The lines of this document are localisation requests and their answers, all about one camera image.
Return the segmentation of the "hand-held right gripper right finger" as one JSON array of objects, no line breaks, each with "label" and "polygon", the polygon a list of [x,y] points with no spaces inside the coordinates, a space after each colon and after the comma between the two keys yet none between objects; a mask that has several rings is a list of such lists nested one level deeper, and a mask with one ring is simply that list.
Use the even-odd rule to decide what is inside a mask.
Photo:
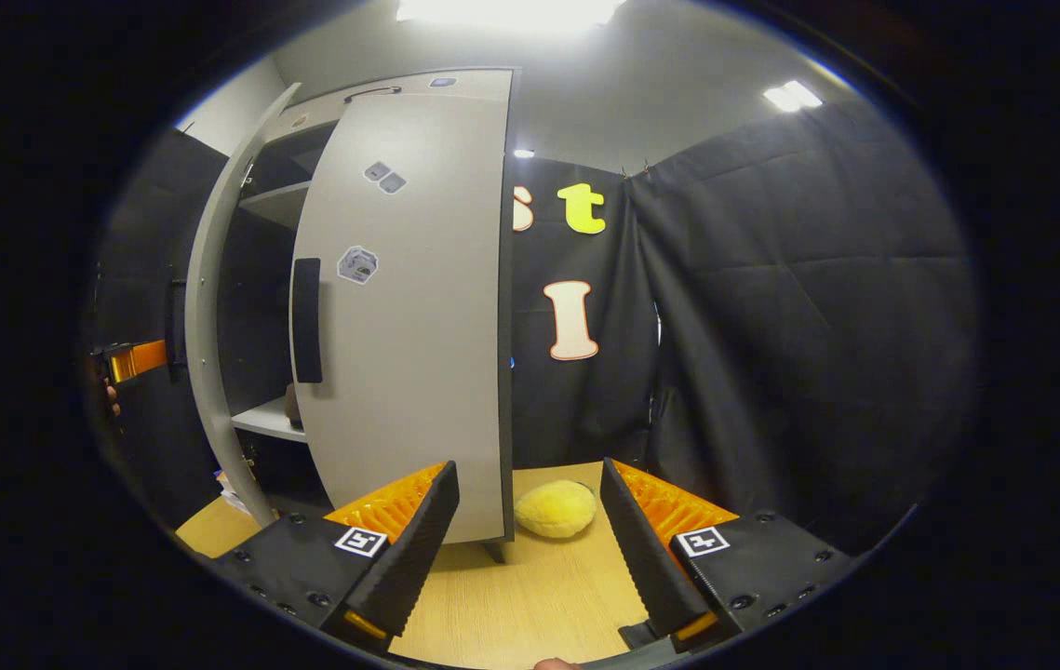
[{"label": "hand-held right gripper right finger", "polygon": [[600,500],[646,631],[678,652],[776,623],[856,565],[784,515],[738,515],[613,459],[602,463]]}]

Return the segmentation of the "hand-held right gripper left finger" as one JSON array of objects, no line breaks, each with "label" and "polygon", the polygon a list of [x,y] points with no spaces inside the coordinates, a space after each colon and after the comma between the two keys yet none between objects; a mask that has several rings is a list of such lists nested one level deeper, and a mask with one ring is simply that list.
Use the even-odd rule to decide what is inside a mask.
[{"label": "hand-held right gripper left finger", "polygon": [[385,652],[405,632],[458,505],[456,462],[435,463],[321,517],[279,518],[213,569],[292,619]]}]

